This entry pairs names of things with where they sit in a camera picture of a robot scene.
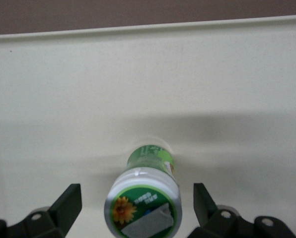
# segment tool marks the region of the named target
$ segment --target green label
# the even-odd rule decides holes
[[[168,151],[156,145],[145,145],[135,150],[129,157],[127,169],[151,167],[170,174],[174,173],[173,158]]]
[[[172,200],[160,189],[136,185],[115,197],[111,220],[124,238],[166,238],[176,224],[176,211]]]

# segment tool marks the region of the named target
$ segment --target screw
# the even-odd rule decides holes
[[[36,221],[36,220],[39,220],[41,218],[41,214],[37,213],[37,214],[34,214],[32,217],[31,217],[31,220],[32,221]]]
[[[221,216],[223,216],[224,218],[229,219],[229,218],[231,218],[232,215],[228,211],[222,211]]]
[[[274,222],[268,218],[263,218],[262,223],[268,227],[272,227],[274,225]]]

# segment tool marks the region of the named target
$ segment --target sunflower image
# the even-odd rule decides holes
[[[128,223],[133,220],[133,213],[137,212],[136,207],[131,202],[128,202],[128,198],[119,197],[113,208],[113,220],[119,222],[121,225],[124,222]]]

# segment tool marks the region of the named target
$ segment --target black plastic mount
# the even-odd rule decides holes
[[[37,211],[7,227],[0,220],[0,238],[64,238],[82,209],[80,184],[71,184],[47,211]]]
[[[200,227],[188,238],[296,238],[277,218],[260,216],[250,223],[230,209],[219,209],[203,183],[194,184],[193,206]]]

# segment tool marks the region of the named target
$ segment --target bottle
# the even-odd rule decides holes
[[[180,191],[171,154],[145,145],[129,157],[104,206],[108,228],[117,238],[171,238],[181,224]]]

